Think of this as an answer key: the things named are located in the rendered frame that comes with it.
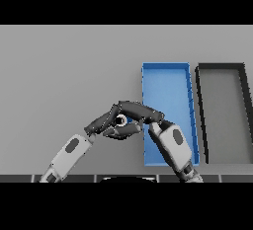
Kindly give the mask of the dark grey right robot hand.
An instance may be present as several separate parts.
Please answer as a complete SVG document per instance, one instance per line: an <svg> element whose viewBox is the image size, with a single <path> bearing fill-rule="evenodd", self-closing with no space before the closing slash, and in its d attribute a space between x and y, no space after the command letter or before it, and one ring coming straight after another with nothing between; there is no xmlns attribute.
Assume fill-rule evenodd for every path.
<svg viewBox="0 0 253 230"><path fill-rule="evenodd" d="M167 129L173 122L165 119L165 114L138 102L119 101L117 112L145 124L157 122L162 130Z"/></svg>

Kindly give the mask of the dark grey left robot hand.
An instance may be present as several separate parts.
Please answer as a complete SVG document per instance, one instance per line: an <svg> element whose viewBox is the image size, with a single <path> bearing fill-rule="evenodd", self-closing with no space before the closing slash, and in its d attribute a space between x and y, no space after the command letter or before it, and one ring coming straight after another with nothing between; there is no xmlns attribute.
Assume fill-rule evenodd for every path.
<svg viewBox="0 0 253 230"><path fill-rule="evenodd" d="M128 137L140 133L141 128L139 124L130 123L124 127L115 125L115 118L119 113L117 112L118 104L113 104L111 109L97 117L84 130L88 136L92 134L103 134L105 137L117 140L124 140Z"/></svg>

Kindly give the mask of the blue pipe with pale ring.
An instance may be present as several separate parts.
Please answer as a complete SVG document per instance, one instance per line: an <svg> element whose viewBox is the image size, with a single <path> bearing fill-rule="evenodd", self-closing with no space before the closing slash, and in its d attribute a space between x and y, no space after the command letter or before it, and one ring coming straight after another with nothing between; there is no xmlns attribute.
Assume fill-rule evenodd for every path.
<svg viewBox="0 0 253 230"><path fill-rule="evenodd" d="M117 115L117 117L115 118L115 125L119 126L119 127L124 127L127 124L132 123L132 119L126 115L123 114L119 114Z"/></svg>

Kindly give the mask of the blue bin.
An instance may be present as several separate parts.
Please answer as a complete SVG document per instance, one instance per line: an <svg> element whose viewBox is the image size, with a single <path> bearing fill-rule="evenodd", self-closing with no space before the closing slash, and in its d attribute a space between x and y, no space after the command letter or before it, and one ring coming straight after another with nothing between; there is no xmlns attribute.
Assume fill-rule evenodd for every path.
<svg viewBox="0 0 253 230"><path fill-rule="evenodd" d="M189 62L143 62L142 103L165 114L178 124L198 166L200 153Z"/></svg>

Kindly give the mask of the dark grey bin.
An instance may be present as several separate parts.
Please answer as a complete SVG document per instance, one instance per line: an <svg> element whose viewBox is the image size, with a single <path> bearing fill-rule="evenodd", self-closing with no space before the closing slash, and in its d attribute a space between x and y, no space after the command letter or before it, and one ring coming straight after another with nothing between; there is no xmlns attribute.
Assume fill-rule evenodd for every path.
<svg viewBox="0 0 253 230"><path fill-rule="evenodd" d="M253 164L253 106L244 63L195 69L207 164Z"/></svg>

